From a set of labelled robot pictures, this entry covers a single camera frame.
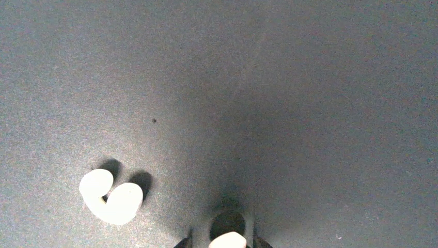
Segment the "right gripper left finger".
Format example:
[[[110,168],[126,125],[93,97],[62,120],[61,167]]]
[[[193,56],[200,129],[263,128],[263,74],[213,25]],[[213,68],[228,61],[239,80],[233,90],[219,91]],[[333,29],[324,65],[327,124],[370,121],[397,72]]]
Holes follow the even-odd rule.
[[[192,238],[186,237],[183,238],[177,245],[174,246],[174,248],[192,248],[193,247],[193,241]]]

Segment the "white stem earbud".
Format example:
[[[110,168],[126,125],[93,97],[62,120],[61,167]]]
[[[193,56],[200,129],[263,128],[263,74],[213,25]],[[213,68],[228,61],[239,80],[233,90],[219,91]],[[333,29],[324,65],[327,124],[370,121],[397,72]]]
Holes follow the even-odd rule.
[[[246,248],[246,239],[237,232],[228,232],[213,239],[208,248]]]

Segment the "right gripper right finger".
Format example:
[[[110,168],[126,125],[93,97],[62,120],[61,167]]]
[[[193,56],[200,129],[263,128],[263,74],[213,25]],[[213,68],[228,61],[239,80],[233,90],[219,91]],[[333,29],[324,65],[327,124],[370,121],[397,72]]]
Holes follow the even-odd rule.
[[[273,248],[268,242],[264,239],[254,236],[253,237],[253,248]]]

